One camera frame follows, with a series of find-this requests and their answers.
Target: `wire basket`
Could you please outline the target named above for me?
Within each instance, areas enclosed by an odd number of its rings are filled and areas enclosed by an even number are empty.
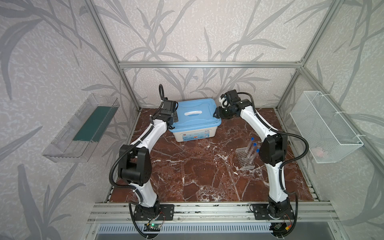
[[[317,163],[340,161],[363,146],[360,137],[320,91],[304,91],[290,114]]]

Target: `wallpaper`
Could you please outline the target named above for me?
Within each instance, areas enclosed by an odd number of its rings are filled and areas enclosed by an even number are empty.
[[[278,110],[288,132],[300,134],[289,113],[303,91],[313,90],[305,77],[299,77]],[[301,154],[304,144],[295,138],[291,139],[298,154]],[[382,239],[384,177],[360,149],[336,163],[318,164],[310,153],[302,162],[320,199],[331,201],[349,239]]]
[[[331,0],[95,0],[119,61],[299,61]],[[142,107],[241,89],[276,106],[289,69],[125,69]]]
[[[236,89],[251,93],[256,106],[274,107],[293,72],[292,68],[137,68],[125,74],[142,107],[160,105],[159,83],[165,96],[175,101],[213,98],[219,104],[221,94]]]
[[[383,54],[384,1],[347,2],[306,67],[384,156]]]
[[[0,0],[0,239],[78,239],[137,111],[82,1]],[[41,154],[90,93],[116,96],[87,163]]]
[[[383,152],[382,107],[384,1],[344,1],[307,65],[331,96]],[[290,132],[299,133],[289,116],[303,91],[313,90],[300,77],[279,112]],[[303,145],[295,141],[298,152]],[[384,176],[361,149],[331,164],[303,162],[322,200],[330,200],[352,240],[384,235]]]

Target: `storage box lid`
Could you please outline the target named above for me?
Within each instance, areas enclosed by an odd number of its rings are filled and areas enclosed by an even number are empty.
[[[179,102],[177,107],[178,122],[175,122],[170,132],[184,132],[209,127],[217,127],[221,119],[213,117],[216,110],[215,100],[212,98]]]

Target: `clear plastic shelf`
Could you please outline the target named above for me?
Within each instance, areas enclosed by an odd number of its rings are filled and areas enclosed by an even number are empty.
[[[120,104],[116,97],[91,94],[43,151],[53,162],[87,162]]]

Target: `test tube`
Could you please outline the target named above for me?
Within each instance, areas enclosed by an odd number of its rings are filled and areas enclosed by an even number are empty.
[[[254,152],[254,154],[250,158],[249,164],[251,164],[253,162],[253,160],[256,157],[256,154],[258,154],[259,152],[260,152],[260,148],[256,149],[256,151]]]
[[[250,158],[252,156],[253,152],[255,151],[256,145],[257,145],[257,143],[253,144],[253,146],[251,147],[251,150],[249,150],[247,158]]]
[[[249,141],[248,146],[247,146],[247,149],[245,150],[246,153],[248,153],[248,151],[250,150],[250,148],[251,148],[251,146],[252,146],[254,140],[255,140],[255,138],[252,137],[252,138],[251,138],[251,141]]]

